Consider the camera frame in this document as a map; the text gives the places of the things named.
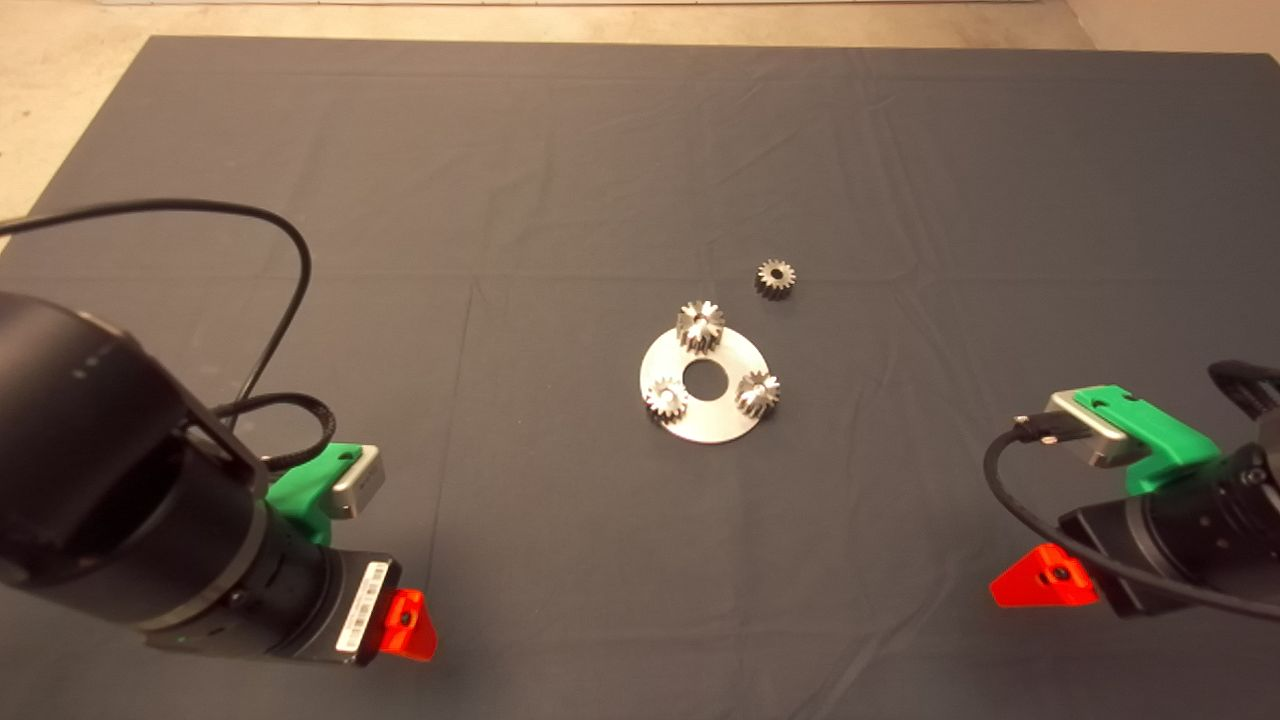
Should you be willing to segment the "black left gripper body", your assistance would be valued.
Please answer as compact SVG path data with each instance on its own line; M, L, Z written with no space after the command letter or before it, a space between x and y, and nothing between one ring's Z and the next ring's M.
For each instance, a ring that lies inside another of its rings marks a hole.
M381 552L325 548L323 557L321 598L294 638L294 660L366 667L380 652L402 566Z

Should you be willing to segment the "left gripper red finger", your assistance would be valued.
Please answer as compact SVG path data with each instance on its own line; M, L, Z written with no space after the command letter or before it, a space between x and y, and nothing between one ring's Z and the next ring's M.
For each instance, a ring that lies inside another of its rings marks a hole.
M396 589L383 618L380 653L415 662L430 662L438 646L439 638L425 593L416 589Z

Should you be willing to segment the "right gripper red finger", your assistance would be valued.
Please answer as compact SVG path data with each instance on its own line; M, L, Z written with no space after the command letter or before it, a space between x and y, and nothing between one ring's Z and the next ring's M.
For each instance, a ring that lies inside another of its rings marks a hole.
M989 583L1001 609L1080 607L1100 601L1084 565L1053 543L1036 546Z

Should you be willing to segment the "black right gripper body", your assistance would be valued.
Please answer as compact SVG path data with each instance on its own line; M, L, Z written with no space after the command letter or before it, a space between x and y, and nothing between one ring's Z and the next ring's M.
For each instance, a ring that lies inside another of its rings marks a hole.
M1143 546L1146 529L1137 498L1120 498L1071 510L1059 518L1059 529L1117 565L1143 571L1152 569ZM1117 616L1152 614L1151 591L1139 583L1102 571L1092 561L1085 561L1084 565L1092 574L1100 575L1102 593Z

